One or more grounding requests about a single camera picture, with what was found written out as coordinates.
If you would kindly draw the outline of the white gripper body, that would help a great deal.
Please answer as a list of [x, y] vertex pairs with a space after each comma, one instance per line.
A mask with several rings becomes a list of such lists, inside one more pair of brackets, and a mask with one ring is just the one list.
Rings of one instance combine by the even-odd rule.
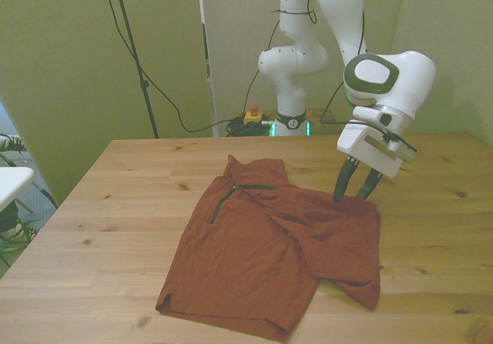
[[401, 167], [401, 159], [388, 148], [383, 134], [359, 122], [346, 124], [337, 141], [337, 149], [393, 178]]

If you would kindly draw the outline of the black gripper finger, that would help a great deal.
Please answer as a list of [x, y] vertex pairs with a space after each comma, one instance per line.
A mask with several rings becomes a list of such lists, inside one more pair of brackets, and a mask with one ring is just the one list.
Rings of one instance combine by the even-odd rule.
[[360, 161], [356, 158], [348, 155], [344, 160], [344, 163], [340, 169], [337, 177], [336, 185], [334, 187], [333, 201], [339, 202], [343, 197], [349, 185], [350, 179], [356, 171]]
[[376, 169], [370, 170], [365, 183], [361, 187], [361, 189], [356, 194], [356, 197], [360, 199], [367, 199], [370, 194], [376, 189], [378, 183], [382, 179], [383, 174]]

